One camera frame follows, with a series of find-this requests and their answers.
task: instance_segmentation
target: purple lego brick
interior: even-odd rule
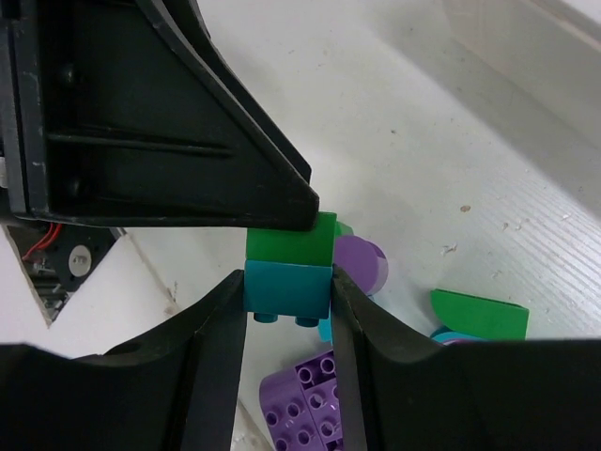
[[[306,390],[336,378],[336,364],[331,350],[295,366],[300,386]]]
[[[276,451],[324,451],[294,368],[267,376],[259,400]]]
[[[324,443],[342,439],[338,381],[331,379],[304,390],[316,429]]]

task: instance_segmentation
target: light blue block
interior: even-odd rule
[[[246,260],[244,309],[259,314],[255,319],[261,322],[265,315],[286,315],[315,327],[330,311],[331,272],[331,266]]]
[[[453,331],[443,332],[442,334],[433,336],[432,339],[434,341],[438,341],[439,343],[444,343],[445,341],[486,341],[477,336],[461,334],[460,332]]]
[[[445,332],[452,332],[452,330],[449,329],[447,326],[440,326],[436,331],[434,331],[430,335],[430,338],[434,338],[436,335],[444,334]]]
[[[331,317],[328,314],[326,319],[320,319],[319,325],[317,326],[319,330],[319,338],[321,341],[329,341],[331,343]]]

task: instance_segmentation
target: green lego brick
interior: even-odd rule
[[[334,235],[336,238],[342,237],[343,235],[354,235],[353,227],[350,225],[346,225],[345,223],[341,223],[340,221],[336,222],[336,231]]]
[[[442,324],[462,334],[489,340],[523,340],[528,329],[527,308],[467,294],[435,289],[430,293]]]
[[[336,213],[320,212],[307,232],[249,228],[246,259],[308,266],[331,266]]]

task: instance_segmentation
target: purple cylinder block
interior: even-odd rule
[[[388,278],[388,261],[382,250],[360,237],[338,237],[334,245],[334,263],[344,269],[368,296],[380,291]]]

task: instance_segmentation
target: lego stud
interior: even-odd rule
[[[306,446],[311,442],[312,434],[308,430],[302,430],[297,434],[297,440],[302,446]]]
[[[321,406],[323,406],[325,404],[326,400],[323,398],[323,396],[319,393],[313,393],[310,397],[309,397],[309,405],[313,408],[313,409],[319,409]]]
[[[271,315],[269,313],[255,313],[254,320],[256,322],[262,322],[263,324],[271,324],[278,320],[277,315]]]
[[[278,439],[275,441],[275,450],[276,451],[287,451],[288,450],[288,440],[286,439]]]
[[[324,437],[331,437],[335,431],[334,424],[330,421],[324,421],[319,426],[319,430],[321,430],[321,435]]]
[[[319,367],[324,374],[333,374],[336,370],[336,365],[331,357],[325,357],[319,362]]]
[[[297,375],[299,376],[299,381],[302,383],[311,383],[313,381],[313,373],[306,366],[300,368]]]
[[[300,327],[317,327],[317,325],[319,324],[319,319],[295,318],[294,322],[296,322],[297,326],[300,326]]]
[[[301,406],[299,406],[299,404],[297,404],[296,402],[291,402],[290,404],[288,404],[288,407],[285,411],[288,412],[290,418],[296,418],[301,414]]]
[[[278,421],[280,421],[280,417],[276,412],[267,412],[265,415],[265,421],[267,421],[269,427],[273,428],[278,424]]]

